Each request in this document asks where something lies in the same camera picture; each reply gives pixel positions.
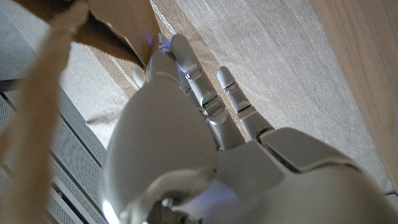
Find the metal grille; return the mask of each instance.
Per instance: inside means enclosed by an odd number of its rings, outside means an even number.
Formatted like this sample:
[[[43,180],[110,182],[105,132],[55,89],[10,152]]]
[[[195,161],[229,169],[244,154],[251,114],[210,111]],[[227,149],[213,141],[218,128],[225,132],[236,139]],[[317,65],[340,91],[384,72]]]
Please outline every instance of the metal grille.
[[[7,98],[11,101],[15,107],[18,107],[19,105],[19,91],[18,90],[12,90],[12,91],[6,91],[4,94],[7,96]]]
[[[104,218],[98,213],[98,211],[94,208],[94,206],[87,200],[87,198],[82,194],[79,188],[72,182],[69,176],[62,170],[62,168],[55,162],[54,159],[51,158],[50,168],[53,172],[53,175],[59,177],[62,183],[68,188],[68,190],[75,196],[75,198],[79,201],[80,205],[93,217],[96,223],[106,223]]]
[[[59,123],[55,133],[53,152],[87,194],[99,205],[98,182],[101,170],[63,121]]]
[[[49,200],[49,212],[57,221],[61,221],[61,223],[75,223],[52,197]]]
[[[106,152],[104,146],[86,125],[85,119],[63,91],[61,91],[60,111],[74,132],[76,132],[79,138],[90,149],[99,163],[102,164]]]
[[[1,169],[0,170],[0,200],[4,200],[7,196],[8,192],[10,191],[10,177],[8,174]]]
[[[7,101],[0,96],[0,111],[1,111],[1,119],[0,119],[0,131],[2,131],[9,120],[14,115],[14,110],[8,105]],[[5,164],[11,169],[14,169],[15,161],[17,157],[16,151],[8,151],[5,155]]]
[[[18,105],[18,91],[9,91],[4,94],[13,105]],[[50,168],[53,174],[59,177],[96,223],[106,223],[105,219],[92,204],[93,202],[96,206],[99,204],[98,181],[100,179],[101,170],[91,156],[95,156],[98,161],[102,162],[105,149],[92,131],[85,125],[85,120],[81,117],[64,92],[62,92],[61,95],[62,100],[60,105],[63,111],[62,115],[69,125],[59,117],[52,151],[62,165],[51,158]],[[0,112],[1,131],[14,114],[13,109],[3,97],[0,97]],[[14,161],[15,154],[11,154],[6,160],[6,165],[9,166],[11,170],[14,168]],[[3,170],[0,170],[0,198],[5,197],[9,191],[9,179],[10,177]],[[73,223],[72,219],[53,198],[51,198],[49,202],[49,212],[51,216],[55,217],[60,223]]]
[[[1,96],[0,96],[0,114],[1,114],[0,131],[2,131],[6,127],[8,121],[11,119],[13,111],[11,107],[8,105],[8,103],[5,101],[5,99]]]

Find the beige fabric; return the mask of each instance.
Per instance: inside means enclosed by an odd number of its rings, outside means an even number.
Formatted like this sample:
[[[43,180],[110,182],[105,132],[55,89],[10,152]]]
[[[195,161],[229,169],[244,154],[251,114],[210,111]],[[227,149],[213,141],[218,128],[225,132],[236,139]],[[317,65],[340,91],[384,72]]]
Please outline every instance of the beige fabric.
[[[174,30],[188,34],[201,62],[211,58],[212,66],[229,67],[252,104],[276,128],[297,128],[335,146],[385,191],[392,190],[311,1],[155,4]],[[215,71],[207,72],[219,88],[212,78]]]
[[[335,146],[385,191],[392,189],[309,0],[151,2],[165,35],[188,37],[229,111],[215,78],[220,65],[230,68],[276,128],[297,128]],[[10,0],[0,6],[36,49],[45,24]],[[136,90],[129,81],[134,65],[116,59],[117,66],[109,55],[77,44],[71,55],[62,88],[107,146],[118,114]]]

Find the gray fabric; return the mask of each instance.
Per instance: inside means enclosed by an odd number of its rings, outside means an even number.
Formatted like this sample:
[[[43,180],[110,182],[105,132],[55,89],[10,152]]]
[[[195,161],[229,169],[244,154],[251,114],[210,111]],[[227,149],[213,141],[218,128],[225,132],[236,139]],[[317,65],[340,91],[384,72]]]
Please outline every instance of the gray fabric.
[[[0,40],[0,80],[22,78],[35,53],[2,11],[0,11]]]
[[[392,190],[310,0],[177,2],[271,124],[325,141]]]

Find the metal joint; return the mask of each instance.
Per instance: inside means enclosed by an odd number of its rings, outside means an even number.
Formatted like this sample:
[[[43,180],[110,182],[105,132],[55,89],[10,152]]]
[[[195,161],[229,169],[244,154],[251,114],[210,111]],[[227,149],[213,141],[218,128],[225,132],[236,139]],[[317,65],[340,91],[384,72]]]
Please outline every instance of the metal joint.
[[[213,97],[202,105],[203,114],[208,118],[221,112],[224,108],[224,103],[217,97]]]
[[[197,66],[193,67],[191,70],[187,71],[185,78],[194,80],[195,78],[193,77],[201,75],[201,71],[202,71],[201,65],[198,64]]]
[[[238,85],[236,82],[234,82],[234,83],[230,84],[229,86],[227,86],[227,87],[224,89],[224,92],[225,92],[226,94],[228,94],[228,93],[232,93],[232,92],[234,92],[234,91],[236,91],[236,90],[238,90],[238,89],[239,89],[239,85]]]

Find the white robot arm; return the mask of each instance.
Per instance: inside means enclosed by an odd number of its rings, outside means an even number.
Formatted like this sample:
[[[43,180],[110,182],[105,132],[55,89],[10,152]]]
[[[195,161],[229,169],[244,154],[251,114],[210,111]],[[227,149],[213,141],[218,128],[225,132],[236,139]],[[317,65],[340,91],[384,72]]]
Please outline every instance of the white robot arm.
[[[398,223],[350,158],[275,130],[221,67],[245,142],[188,40],[158,44],[108,146],[100,195],[110,223]]]

